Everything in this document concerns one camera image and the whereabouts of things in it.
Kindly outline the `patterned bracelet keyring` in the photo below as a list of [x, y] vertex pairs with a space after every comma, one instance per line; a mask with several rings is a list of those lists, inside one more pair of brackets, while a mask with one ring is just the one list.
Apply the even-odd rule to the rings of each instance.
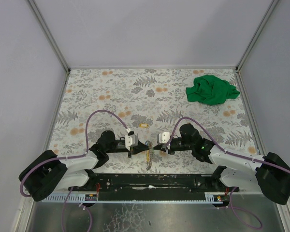
[[146, 169], [150, 170], [152, 167], [152, 163], [153, 163], [154, 149], [153, 149], [152, 142], [148, 146], [150, 149], [148, 151], [146, 151], [146, 164], [147, 164]]

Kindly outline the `yellow key tag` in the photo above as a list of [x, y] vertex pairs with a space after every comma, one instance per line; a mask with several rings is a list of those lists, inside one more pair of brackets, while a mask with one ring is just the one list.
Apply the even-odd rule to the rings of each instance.
[[148, 128], [148, 124], [146, 124], [146, 123], [141, 123], [139, 126], [140, 126], [141, 128]]

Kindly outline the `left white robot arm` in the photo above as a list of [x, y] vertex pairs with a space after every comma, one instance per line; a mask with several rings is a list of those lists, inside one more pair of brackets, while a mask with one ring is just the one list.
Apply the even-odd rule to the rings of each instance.
[[46, 150], [19, 175], [20, 193], [41, 201], [53, 191], [86, 185], [88, 171], [102, 167], [110, 153], [126, 152], [131, 157], [148, 150], [134, 132], [116, 139], [111, 130], [104, 131], [83, 155], [59, 157], [53, 150]]

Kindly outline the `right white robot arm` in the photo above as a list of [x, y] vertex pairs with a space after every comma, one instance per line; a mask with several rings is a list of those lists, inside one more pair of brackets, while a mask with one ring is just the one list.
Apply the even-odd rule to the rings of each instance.
[[261, 192], [269, 200], [285, 205], [290, 197], [290, 167], [277, 154], [251, 156], [228, 151], [214, 141], [203, 138], [191, 124], [179, 129], [180, 136], [169, 132], [157, 136], [155, 150], [174, 154], [177, 151], [191, 151], [200, 162], [214, 164], [222, 171], [219, 180], [226, 187]]

